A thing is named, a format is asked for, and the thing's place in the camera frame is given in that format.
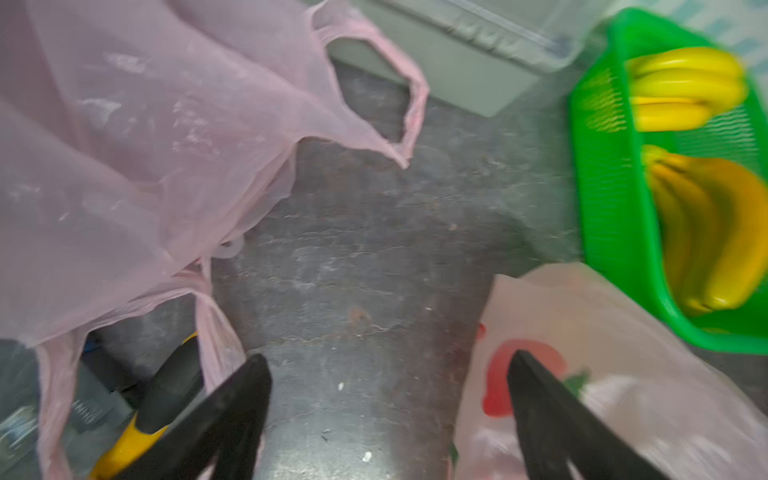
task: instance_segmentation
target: banana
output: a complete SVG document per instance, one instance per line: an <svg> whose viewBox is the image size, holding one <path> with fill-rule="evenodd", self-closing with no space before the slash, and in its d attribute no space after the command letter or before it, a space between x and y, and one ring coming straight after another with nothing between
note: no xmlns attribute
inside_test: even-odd
<svg viewBox="0 0 768 480"><path fill-rule="evenodd" d="M633 58L628 67L635 77L677 68L708 71L733 78L744 76L744 68L733 55L709 47L678 48L656 55Z"/></svg>
<svg viewBox="0 0 768 480"><path fill-rule="evenodd" d="M725 220L725 235L718 240L720 252L712 257L701 303L712 310L742 306L768 270L768 187L745 167L722 158L668 154L661 163L707 189Z"/></svg>
<svg viewBox="0 0 768 480"><path fill-rule="evenodd" d="M683 286L688 272L693 245L693 225L690 224L683 205L670 192L669 187L657 175L647 175L648 187L654 196L654 204L661 225L661 249L664 253L664 275L675 297Z"/></svg>
<svg viewBox="0 0 768 480"><path fill-rule="evenodd" d="M712 112L700 104L635 105L634 126L637 131L680 131L703 127Z"/></svg>
<svg viewBox="0 0 768 480"><path fill-rule="evenodd" d="M632 97L632 105L650 105L650 104L701 104L696 98L685 97Z"/></svg>
<svg viewBox="0 0 768 480"><path fill-rule="evenodd" d="M649 167L650 174L656 177L668 189L670 195L679 203L682 215L687 217L684 225L678 226L686 231L683 237L673 237L665 241L667 248L672 251L664 253L666 270L673 272L682 271L682 278L676 278L678 282L672 286L672 280L667 280L673 288L672 294L677 305L688 316L699 316L712 312L712 309L704 305L701 300L703 282L709 277L709 269L712 259L719 254L720 245L720 218L717 206L712 197L696 182L686 175L675 171L665 164L655 163ZM664 211L669 221L675 213L667 208ZM676 258L678 250L689 248L687 258Z"/></svg>
<svg viewBox="0 0 768 480"><path fill-rule="evenodd" d="M660 70L638 78L632 84L638 97L683 97L701 100L713 114L721 114L746 98L746 84L736 78L686 68Z"/></svg>
<svg viewBox="0 0 768 480"><path fill-rule="evenodd" d="M650 167L651 165L667 158L669 154L670 153L664 150L662 147L657 147L656 145L643 145L643 152L642 152L641 158L643 161L643 165L645 167Z"/></svg>

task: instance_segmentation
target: green plastic basket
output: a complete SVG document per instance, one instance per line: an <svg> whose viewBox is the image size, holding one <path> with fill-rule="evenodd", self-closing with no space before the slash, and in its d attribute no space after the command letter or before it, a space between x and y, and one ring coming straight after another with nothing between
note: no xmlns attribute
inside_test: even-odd
<svg viewBox="0 0 768 480"><path fill-rule="evenodd" d="M738 108L694 131L642 134L634 129L627 72L630 58L705 38L636 8L608 30L608 47L571 95L584 255L602 273L682 339L705 349L768 354L768 282L738 310L688 319L672 300L662 265L656 210L645 183L641 146L655 144L691 157L722 157L765 178L768 125L754 83Z"/></svg>

